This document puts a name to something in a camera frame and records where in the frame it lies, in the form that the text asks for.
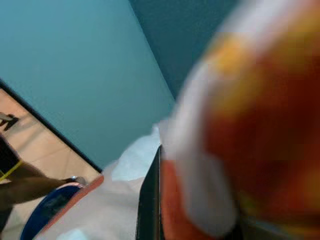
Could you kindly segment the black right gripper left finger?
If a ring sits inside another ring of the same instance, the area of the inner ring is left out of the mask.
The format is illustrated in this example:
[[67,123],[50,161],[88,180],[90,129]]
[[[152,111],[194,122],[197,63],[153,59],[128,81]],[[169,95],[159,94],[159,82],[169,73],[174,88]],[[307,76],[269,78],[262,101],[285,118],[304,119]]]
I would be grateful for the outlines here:
[[160,193],[161,153],[162,148],[158,147],[140,188],[136,240],[164,240]]

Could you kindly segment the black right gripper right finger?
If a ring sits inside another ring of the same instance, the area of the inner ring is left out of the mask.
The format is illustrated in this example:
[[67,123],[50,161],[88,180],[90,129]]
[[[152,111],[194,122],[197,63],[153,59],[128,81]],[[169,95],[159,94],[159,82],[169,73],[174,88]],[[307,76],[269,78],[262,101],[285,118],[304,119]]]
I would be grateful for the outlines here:
[[320,240],[320,233],[292,233],[255,218],[244,218],[239,224],[244,240]]

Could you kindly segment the pink pillow with orange spots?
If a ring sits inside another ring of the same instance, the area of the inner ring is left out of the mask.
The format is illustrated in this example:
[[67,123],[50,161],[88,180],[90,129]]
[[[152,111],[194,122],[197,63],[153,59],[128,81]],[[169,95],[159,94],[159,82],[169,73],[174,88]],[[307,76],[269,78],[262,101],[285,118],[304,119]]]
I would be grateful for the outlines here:
[[[249,218],[320,234],[320,0],[242,2],[158,130],[164,240],[244,240]],[[136,240],[144,177],[118,168],[35,240]]]

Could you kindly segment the dark blue waste bin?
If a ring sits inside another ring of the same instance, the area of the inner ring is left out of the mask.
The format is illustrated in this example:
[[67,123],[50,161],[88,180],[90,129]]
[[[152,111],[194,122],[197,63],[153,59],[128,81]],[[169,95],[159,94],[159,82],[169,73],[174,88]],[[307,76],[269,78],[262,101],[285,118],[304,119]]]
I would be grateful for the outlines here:
[[80,183],[67,183],[45,196],[24,225],[20,240],[33,240],[83,187],[84,185]]

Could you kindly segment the person in pink shirt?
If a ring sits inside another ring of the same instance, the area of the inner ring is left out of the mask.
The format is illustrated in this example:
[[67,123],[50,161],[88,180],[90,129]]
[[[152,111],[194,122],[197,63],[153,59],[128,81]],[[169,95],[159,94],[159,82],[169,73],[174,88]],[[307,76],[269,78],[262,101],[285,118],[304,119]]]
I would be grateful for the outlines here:
[[50,178],[23,161],[0,136],[0,237],[15,205],[33,201],[80,178]]

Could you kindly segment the teal upholstered bed frame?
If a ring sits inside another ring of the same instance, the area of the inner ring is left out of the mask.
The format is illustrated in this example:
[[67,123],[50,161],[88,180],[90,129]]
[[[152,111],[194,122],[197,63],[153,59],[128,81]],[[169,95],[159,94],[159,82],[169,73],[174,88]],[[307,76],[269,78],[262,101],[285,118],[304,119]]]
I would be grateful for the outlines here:
[[129,0],[173,97],[239,1]]

